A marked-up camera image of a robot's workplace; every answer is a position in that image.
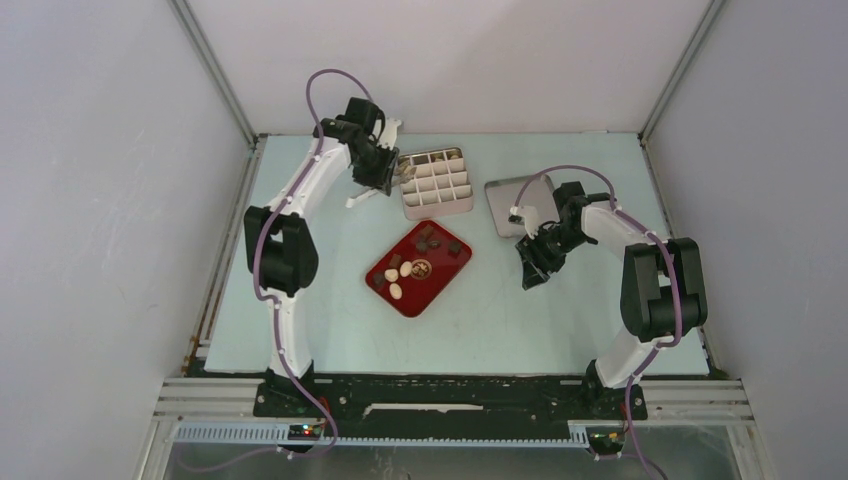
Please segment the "silver metal tongs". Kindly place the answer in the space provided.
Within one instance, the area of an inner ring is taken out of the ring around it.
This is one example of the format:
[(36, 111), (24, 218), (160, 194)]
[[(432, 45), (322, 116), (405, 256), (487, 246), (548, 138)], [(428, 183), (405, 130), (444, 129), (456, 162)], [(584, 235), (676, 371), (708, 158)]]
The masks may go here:
[(405, 163), (401, 166), (396, 167), (393, 173), (383, 184), (377, 187), (363, 187), (357, 193), (348, 197), (345, 201), (345, 207), (348, 209), (354, 208), (355, 206), (359, 205), (360, 203), (377, 194), (390, 196), (392, 189), (402, 183), (400, 181), (401, 174), (406, 170), (412, 169), (415, 169), (416, 173), (416, 167), (410, 163)]

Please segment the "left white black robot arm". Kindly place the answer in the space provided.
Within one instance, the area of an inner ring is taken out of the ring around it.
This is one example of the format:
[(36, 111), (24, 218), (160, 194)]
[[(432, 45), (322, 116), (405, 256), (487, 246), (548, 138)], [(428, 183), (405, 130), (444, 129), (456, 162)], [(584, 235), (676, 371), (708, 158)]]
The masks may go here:
[(244, 214), (248, 270), (256, 297), (270, 312), (269, 370), (287, 380), (277, 402), (292, 416), (308, 414), (316, 403), (315, 388), (301, 380), (313, 356), (299, 302), (319, 267), (310, 219), (344, 173), (370, 191), (390, 194), (402, 124), (373, 101), (351, 98), (344, 113), (317, 123), (303, 162), (280, 192)]

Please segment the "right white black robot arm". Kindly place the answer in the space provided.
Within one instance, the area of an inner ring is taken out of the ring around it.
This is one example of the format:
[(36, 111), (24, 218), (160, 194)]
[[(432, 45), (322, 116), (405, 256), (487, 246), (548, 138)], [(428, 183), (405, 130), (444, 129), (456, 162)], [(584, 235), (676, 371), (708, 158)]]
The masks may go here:
[(558, 217), (542, 221), (535, 208), (514, 205), (509, 220), (522, 226), (516, 249), (522, 287), (546, 283), (574, 249), (600, 245), (622, 263), (623, 327), (607, 352), (587, 369), (594, 383), (581, 392), (585, 411), (606, 418), (622, 403), (619, 389), (637, 383), (650, 361), (707, 319), (700, 251), (690, 238), (665, 238), (628, 215), (608, 193), (588, 194), (578, 182), (553, 193)]

